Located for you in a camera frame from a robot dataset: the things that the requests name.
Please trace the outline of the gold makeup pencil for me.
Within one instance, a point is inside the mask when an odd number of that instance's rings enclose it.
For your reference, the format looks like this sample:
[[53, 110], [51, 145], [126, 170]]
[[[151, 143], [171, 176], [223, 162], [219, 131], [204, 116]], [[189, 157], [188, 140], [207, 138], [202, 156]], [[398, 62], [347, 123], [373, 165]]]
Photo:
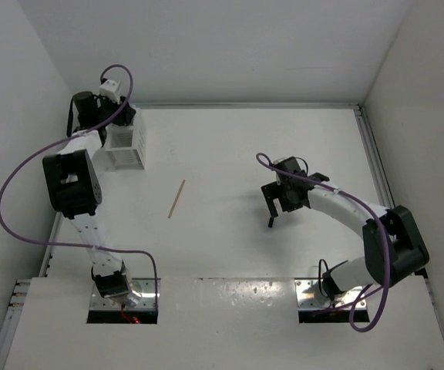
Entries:
[[176, 209], [177, 203], [178, 203], [178, 201], [179, 201], [179, 199], [180, 199], [180, 195], [181, 195], [182, 192], [183, 192], [183, 189], [184, 189], [185, 183], [186, 183], [186, 180], [185, 180], [185, 179], [183, 179], [183, 180], [181, 181], [181, 183], [180, 183], [179, 189], [178, 189], [178, 191], [177, 191], [177, 194], [176, 194], [176, 196], [175, 196], [175, 198], [174, 198], [174, 200], [173, 200], [173, 203], [172, 203], [172, 205], [171, 205], [170, 211], [169, 211], [169, 213], [168, 213], [168, 219], [170, 219], [170, 218], [173, 216], [173, 212], [174, 212], [175, 209]]

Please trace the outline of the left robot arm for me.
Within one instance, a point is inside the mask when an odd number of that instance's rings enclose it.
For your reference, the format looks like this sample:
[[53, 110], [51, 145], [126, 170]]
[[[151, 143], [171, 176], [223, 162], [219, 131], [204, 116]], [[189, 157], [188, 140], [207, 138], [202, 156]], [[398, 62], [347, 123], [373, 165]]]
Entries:
[[103, 121], [128, 126], [135, 111], [124, 96], [109, 97], [90, 91], [72, 96], [66, 135], [70, 141], [56, 154], [42, 160], [49, 199], [54, 210], [68, 219], [86, 245], [91, 278], [101, 298], [121, 308], [131, 308], [139, 298], [123, 258], [111, 247], [99, 214], [103, 192], [93, 166], [94, 155], [106, 143]]

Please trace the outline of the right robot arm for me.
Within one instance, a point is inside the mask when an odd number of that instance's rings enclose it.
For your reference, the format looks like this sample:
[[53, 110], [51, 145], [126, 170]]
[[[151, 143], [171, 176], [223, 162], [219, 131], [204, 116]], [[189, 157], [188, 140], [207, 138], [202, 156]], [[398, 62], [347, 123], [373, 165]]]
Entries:
[[423, 269], [430, 260], [426, 244], [412, 212], [371, 204], [339, 189], [322, 173], [309, 174], [295, 156], [273, 162], [256, 155], [276, 179], [261, 188], [272, 225], [280, 212], [301, 208], [321, 212], [362, 239], [363, 256], [326, 270], [318, 279], [318, 291], [329, 301], [358, 286], [377, 284], [392, 288]]

